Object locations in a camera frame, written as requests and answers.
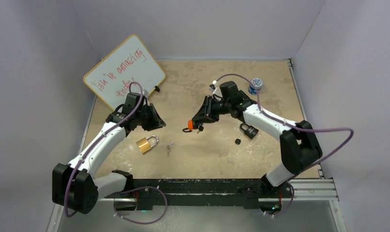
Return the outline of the black-headed keys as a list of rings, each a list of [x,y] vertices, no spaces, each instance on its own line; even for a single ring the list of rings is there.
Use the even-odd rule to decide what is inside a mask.
[[[200,126],[198,127],[197,133],[200,133],[200,132],[202,132],[203,130],[204,130],[204,126],[203,126],[203,125],[200,125]]]

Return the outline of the orange padlock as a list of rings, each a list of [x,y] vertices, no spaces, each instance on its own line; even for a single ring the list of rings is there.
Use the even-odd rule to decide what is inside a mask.
[[[188,121],[188,126],[186,128],[184,128],[184,129],[182,129],[182,132],[188,133],[188,132],[192,132],[193,130],[194,130],[193,121],[189,120]]]

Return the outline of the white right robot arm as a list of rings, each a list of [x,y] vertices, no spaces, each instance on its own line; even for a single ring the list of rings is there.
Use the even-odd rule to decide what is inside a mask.
[[[262,177],[261,190],[268,197],[280,191],[280,185],[308,169],[322,157],[317,137],[308,121],[295,122],[271,112],[239,90],[233,81],[210,88],[218,97],[207,95],[195,116],[188,122],[188,130],[203,130],[206,123],[214,123],[220,115],[229,114],[242,123],[265,131],[280,142],[281,162]]]

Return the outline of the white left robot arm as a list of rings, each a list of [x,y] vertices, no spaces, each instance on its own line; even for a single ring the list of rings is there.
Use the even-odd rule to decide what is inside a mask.
[[[127,94],[124,104],[108,115],[92,142],[74,159],[53,168],[53,203],[63,206],[66,215],[71,217],[68,210],[87,214],[99,199],[109,195],[131,196],[134,191],[132,174],[114,170],[96,178],[96,173],[113,149],[137,127],[153,131],[165,125],[146,96]]]

